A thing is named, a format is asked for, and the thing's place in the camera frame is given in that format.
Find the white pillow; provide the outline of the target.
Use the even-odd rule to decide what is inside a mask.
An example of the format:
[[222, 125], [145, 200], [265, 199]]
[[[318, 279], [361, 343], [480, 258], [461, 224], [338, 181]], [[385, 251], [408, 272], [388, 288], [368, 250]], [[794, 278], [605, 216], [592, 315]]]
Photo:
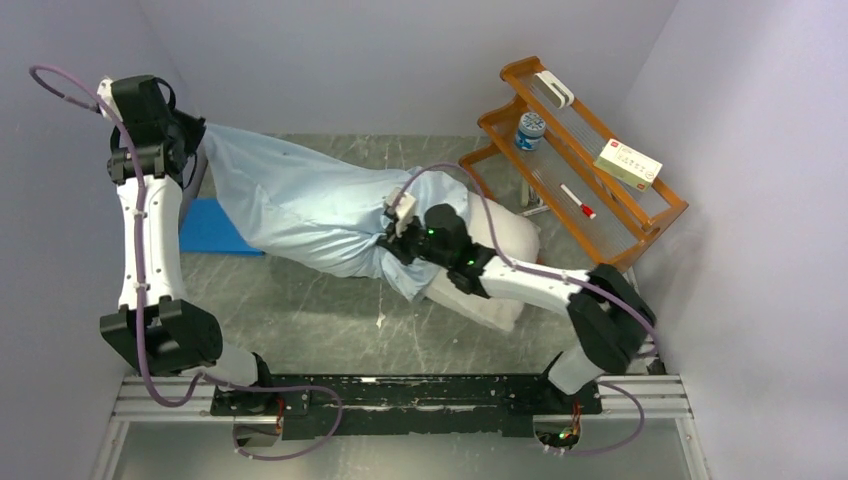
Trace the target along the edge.
[[[500, 204], [468, 194], [471, 239], [484, 246], [498, 244], [506, 255], [534, 262], [540, 253], [540, 228], [529, 219], [512, 213]], [[423, 291], [424, 297], [485, 327], [510, 333], [525, 308], [518, 300], [486, 299], [460, 292], [442, 269]]]

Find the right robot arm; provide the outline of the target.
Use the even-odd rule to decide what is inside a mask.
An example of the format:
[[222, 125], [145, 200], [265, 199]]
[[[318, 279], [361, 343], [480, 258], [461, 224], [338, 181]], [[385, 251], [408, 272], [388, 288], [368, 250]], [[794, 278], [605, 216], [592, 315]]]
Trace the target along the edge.
[[548, 381], [539, 389], [550, 413], [565, 413], [585, 384], [626, 373], [654, 333], [652, 310], [612, 265], [562, 270], [514, 259], [474, 241], [448, 204], [429, 208], [423, 217], [392, 206], [384, 215], [388, 225], [377, 244], [402, 264], [437, 265], [463, 294], [516, 300], [571, 321], [578, 344], [554, 357], [545, 370]]

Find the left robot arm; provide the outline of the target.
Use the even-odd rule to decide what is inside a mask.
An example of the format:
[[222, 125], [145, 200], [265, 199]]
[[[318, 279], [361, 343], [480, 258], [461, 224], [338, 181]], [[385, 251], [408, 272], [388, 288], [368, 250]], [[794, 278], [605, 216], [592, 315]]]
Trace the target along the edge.
[[180, 111], [163, 79], [104, 78], [101, 113], [114, 121], [107, 169], [124, 222], [125, 267], [118, 309], [100, 320], [103, 339], [146, 382], [155, 377], [210, 379], [237, 390], [237, 403], [261, 416], [277, 388], [256, 354], [223, 339], [215, 316], [192, 304], [180, 266], [184, 170], [206, 125]]

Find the light blue pillowcase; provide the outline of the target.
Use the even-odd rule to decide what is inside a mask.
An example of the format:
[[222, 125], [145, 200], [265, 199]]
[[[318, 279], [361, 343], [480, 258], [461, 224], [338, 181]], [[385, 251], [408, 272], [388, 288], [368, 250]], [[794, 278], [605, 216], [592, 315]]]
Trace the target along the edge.
[[444, 172], [369, 169], [267, 135], [210, 124], [202, 147], [216, 197], [242, 238], [267, 254], [341, 278], [386, 281], [416, 299], [440, 267], [402, 265], [377, 246], [384, 199], [405, 183], [424, 212], [451, 205], [467, 220], [468, 189]]

